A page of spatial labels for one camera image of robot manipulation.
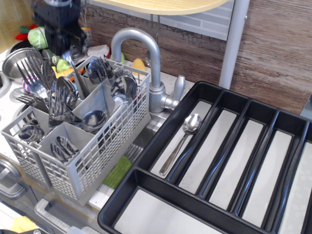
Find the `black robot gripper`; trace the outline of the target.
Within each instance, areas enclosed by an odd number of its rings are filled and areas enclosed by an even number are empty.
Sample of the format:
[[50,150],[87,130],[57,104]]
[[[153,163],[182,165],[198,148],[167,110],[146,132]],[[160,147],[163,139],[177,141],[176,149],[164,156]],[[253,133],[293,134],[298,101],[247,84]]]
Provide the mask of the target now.
[[79,58],[85,55],[87,36],[79,25],[81,1],[45,0],[33,3],[34,20],[45,28],[45,38],[49,49],[57,56],[71,52]]

